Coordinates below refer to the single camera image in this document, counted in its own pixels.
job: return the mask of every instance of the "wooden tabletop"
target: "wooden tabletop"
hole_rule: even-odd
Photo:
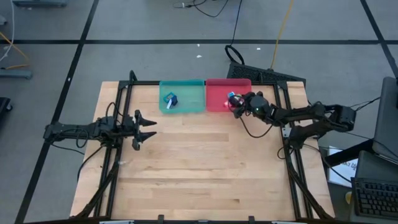
[[[94,119],[104,116],[117,87],[118,82],[103,82]],[[307,106],[302,82],[288,82],[288,88],[293,108]],[[253,86],[252,90],[262,91],[275,104],[272,86]],[[140,151],[132,148],[132,138],[124,140],[112,219],[156,220],[160,214],[166,220],[248,220],[250,215],[256,220],[295,219],[285,161],[277,158],[282,147],[280,128],[254,139],[228,112],[162,114],[157,85],[133,86],[129,113],[136,109],[145,119],[157,122],[142,131],[157,134]],[[269,127],[252,116],[243,119],[253,135]],[[317,147],[313,139],[306,144]],[[98,142],[90,141],[85,159],[98,147]],[[81,171],[71,215],[80,212],[98,188],[104,152]],[[301,153],[309,191],[334,216],[319,152],[305,146]],[[299,188],[297,192],[305,216]],[[107,199],[108,192],[101,214],[105,214]]]

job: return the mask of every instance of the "teal plastic bin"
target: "teal plastic bin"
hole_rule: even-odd
[[[177,96],[177,105],[167,109],[164,97],[169,93]],[[196,113],[205,110],[204,80],[174,80],[159,83],[159,109],[165,114]]]

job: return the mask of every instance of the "white paper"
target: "white paper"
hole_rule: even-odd
[[[333,146],[329,146],[328,155],[332,155],[334,153],[340,152],[340,149],[336,149]],[[334,166],[333,169],[341,174],[343,177],[351,180],[352,177],[355,177],[356,166],[358,164],[358,159],[353,159],[352,161],[344,162],[338,166]],[[333,184],[342,185],[345,187],[352,187],[351,182],[347,182],[347,180],[338,176],[333,170],[328,169],[328,181]]]

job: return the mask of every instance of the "red plastic bin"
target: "red plastic bin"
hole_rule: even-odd
[[[251,81],[247,78],[209,78],[206,80],[206,110],[227,112],[224,105],[228,93],[246,94],[251,91]]]

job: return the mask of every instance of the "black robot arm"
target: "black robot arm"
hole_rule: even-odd
[[[135,122],[133,117],[127,115],[120,124],[111,116],[98,118],[94,123],[87,125],[56,122],[45,127],[44,139],[51,143],[64,139],[98,140],[101,145],[115,146],[118,138],[133,136],[132,147],[135,150],[139,150],[140,142],[144,142],[156,134],[156,132],[142,133],[139,130],[139,126],[155,125],[156,122],[142,118],[139,110],[135,111],[134,118],[136,119]]]
[[[229,102],[236,107],[233,110],[235,118],[242,116],[243,113],[251,113],[254,117],[274,126],[285,126],[293,121],[314,120],[308,126],[285,129],[284,136],[295,149],[302,148],[304,141],[311,136],[320,138],[329,131],[346,132],[354,128],[356,112],[347,106],[315,103],[312,106],[287,110],[269,104],[260,91],[256,94],[249,92],[243,95],[242,99],[243,101],[239,101],[236,96],[229,99]]]

